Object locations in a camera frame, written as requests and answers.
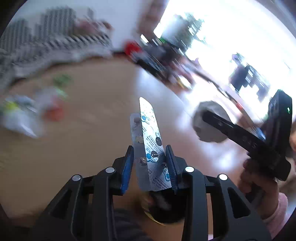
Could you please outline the pink sleeve forearm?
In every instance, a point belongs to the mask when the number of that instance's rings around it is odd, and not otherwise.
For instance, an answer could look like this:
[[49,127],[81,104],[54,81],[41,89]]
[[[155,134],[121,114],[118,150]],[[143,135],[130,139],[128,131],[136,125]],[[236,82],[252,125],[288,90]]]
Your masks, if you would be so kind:
[[284,193],[279,193],[278,205],[275,212],[270,217],[263,220],[271,234],[271,238],[274,238],[288,221],[290,215],[287,214],[287,208],[287,196]]

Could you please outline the person's right hand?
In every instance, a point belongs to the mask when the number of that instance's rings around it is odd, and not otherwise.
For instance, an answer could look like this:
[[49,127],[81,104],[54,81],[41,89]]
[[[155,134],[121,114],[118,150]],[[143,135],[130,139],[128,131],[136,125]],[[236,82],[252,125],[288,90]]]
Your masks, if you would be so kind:
[[239,177],[238,188],[246,195],[251,192],[253,184],[264,192],[256,209],[260,217],[266,219],[278,207],[278,183],[274,179],[261,175],[258,170],[258,163],[252,159],[247,159],[243,163],[243,171]]

